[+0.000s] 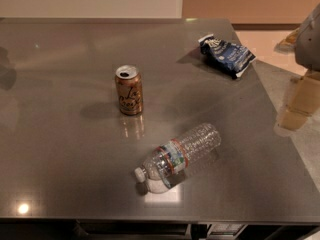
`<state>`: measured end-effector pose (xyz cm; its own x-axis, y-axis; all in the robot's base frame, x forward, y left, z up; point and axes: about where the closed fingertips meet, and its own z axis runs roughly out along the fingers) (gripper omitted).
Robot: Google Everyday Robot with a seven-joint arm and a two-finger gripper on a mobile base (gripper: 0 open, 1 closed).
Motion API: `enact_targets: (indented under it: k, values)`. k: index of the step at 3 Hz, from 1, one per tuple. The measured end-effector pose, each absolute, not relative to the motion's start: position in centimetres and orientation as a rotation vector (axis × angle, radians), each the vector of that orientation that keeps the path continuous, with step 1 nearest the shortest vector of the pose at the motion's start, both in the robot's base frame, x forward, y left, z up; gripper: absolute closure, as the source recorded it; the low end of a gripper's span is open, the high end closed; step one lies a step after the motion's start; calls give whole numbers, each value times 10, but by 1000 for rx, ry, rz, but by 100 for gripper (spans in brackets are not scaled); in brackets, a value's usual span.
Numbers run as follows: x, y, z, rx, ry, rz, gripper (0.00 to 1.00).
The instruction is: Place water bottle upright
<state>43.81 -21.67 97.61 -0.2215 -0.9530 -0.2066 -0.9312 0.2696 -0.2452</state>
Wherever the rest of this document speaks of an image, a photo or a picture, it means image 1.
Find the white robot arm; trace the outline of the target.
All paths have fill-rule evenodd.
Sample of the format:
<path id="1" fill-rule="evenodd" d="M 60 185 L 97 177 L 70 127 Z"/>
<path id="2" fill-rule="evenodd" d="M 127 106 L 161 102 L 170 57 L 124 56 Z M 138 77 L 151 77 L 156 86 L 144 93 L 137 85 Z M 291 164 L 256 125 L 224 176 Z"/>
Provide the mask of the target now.
<path id="1" fill-rule="evenodd" d="M 320 4 L 301 23 L 295 41 L 295 61 L 307 69 L 300 78 L 291 78 L 275 127 L 300 129 L 320 108 Z"/>

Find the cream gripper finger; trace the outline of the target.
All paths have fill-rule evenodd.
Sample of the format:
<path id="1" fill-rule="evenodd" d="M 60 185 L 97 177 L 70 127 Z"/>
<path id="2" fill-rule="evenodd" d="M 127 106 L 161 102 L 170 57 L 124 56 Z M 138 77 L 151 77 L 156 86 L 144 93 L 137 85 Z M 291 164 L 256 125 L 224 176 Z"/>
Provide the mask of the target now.
<path id="1" fill-rule="evenodd" d="M 300 129 L 320 108 L 320 72 L 308 70 L 304 76 L 290 79 L 283 107 L 278 113 L 280 128 Z"/>

